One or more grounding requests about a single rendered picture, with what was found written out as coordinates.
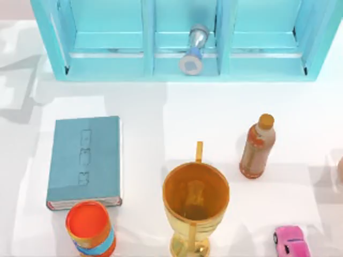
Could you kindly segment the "gold trophy cup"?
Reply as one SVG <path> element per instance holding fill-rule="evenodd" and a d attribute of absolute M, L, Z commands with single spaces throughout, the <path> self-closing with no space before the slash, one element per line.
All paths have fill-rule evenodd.
<path fill-rule="evenodd" d="M 202 155 L 203 142 L 199 141 L 195 161 L 175 167 L 163 182 L 162 199 L 174 231 L 172 257 L 208 257 L 208 238 L 228 207 L 228 181 L 217 168 L 202 162 Z"/>

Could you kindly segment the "grey blue hourglass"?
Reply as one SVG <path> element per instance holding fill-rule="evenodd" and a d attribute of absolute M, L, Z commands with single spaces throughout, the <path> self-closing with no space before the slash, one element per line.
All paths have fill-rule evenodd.
<path fill-rule="evenodd" d="M 203 54 L 208 37 L 208 28 L 201 24 L 193 25 L 189 32 L 189 49 L 179 61 L 180 70 L 186 75 L 199 75 L 203 68 Z"/>

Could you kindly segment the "orange brown bottle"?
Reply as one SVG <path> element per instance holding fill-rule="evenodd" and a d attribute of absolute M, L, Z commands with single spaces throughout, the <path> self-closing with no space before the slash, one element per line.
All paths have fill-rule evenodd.
<path fill-rule="evenodd" d="M 249 179 L 260 177 L 275 143 L 274 117 L 262 114 L 247 134 L 244 151 L 239 163 L 240 172 Z"/>

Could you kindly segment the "teal blue book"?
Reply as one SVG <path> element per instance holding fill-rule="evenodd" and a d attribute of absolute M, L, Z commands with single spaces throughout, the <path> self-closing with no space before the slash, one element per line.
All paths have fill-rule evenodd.
<path fill-rule="evenodd" d="M 122 147 L 119 116 L 57 120 L 46 206 L 50 210 L 65 210 L 87 200 L 120 206 Z"/>

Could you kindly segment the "light blue rack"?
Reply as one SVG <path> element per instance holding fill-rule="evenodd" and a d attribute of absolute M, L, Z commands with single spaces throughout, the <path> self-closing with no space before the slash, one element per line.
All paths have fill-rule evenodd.
<path fill-rule="evenodd" d="M 31 0 L 60 81 L 313 81 L 343 0 Z M 199 75 L 179 67 L 208 28 Z"/>

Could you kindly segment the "orange can with blue band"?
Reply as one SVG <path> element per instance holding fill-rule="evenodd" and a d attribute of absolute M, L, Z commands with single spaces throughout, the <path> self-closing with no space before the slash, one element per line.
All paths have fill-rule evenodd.
<path fill-rule="evenodd" d="M 110 257 L 116 236 L 105 206 L 97 201 L 74 205 L 65 220 L 66 230 L 81 257 Z"/>

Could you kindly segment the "pink toy car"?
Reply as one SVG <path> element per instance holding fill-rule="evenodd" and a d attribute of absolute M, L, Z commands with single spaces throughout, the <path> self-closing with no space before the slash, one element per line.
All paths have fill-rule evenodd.
<path fill-rule="evenodd" d="M 273 241 L 278 257 L 311 257 L 302 229 L 296 225 L 275 228 Z"/>

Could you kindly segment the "pale translucent object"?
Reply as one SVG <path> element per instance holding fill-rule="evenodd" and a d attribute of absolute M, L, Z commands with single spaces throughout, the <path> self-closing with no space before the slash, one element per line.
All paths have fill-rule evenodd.
<path fill-rule="evenodd" d="M 334 148 L 326 156 L 329 181 L 335 193 L 343 193 L 343 148 Z"/>

